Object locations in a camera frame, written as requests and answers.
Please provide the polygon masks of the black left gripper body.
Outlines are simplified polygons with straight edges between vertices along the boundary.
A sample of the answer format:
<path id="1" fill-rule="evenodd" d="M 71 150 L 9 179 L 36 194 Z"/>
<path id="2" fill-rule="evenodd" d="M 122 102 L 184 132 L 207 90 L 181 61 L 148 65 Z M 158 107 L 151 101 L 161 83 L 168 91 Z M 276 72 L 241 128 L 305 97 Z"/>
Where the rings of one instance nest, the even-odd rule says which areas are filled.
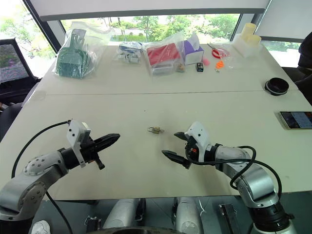
<path id="1" fill-rule="evenodd" d="M 88 137 L 85 143 L 81 144 L 81 154 L 86 163 L 95 162 L 100 170 L 105 168 L 105 165 L 99 158 L 98 152 L 103 150 L 104 138 L 100 137 L 93 140 Z"/>

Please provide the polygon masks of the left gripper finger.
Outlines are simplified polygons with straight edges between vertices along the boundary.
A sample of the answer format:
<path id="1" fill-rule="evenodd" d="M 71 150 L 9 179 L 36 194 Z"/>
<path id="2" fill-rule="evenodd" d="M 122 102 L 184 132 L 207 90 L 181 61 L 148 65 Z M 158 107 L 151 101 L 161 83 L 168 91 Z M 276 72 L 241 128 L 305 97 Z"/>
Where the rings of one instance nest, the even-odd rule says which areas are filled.
<path id="1" fill-rule="evenodd" d="M 100 152 L 113 145 L 117 140 L 118 137 L 98 138 L 97 140 L 95 140 L 95 151 Z"/>
<path id="2" fill-rule="evenodd" d="M 94 140 L 96 145 L 113 145 L 120 138 L 120 134 L 107 134 Z"/>

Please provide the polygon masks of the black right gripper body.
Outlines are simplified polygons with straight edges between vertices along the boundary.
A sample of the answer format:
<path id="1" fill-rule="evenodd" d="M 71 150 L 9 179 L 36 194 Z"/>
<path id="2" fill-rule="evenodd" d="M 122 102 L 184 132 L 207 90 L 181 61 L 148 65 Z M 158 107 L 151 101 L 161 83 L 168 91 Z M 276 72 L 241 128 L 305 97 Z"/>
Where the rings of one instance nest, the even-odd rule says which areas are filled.
<path id="1" fill-rule="evenodd" d="M 193 136 L 189 137 L 187 144 L 185 146 L 186 158 L 189 161 L 198 162 L 198 147 L 196 145 L 197 141 Z"/>

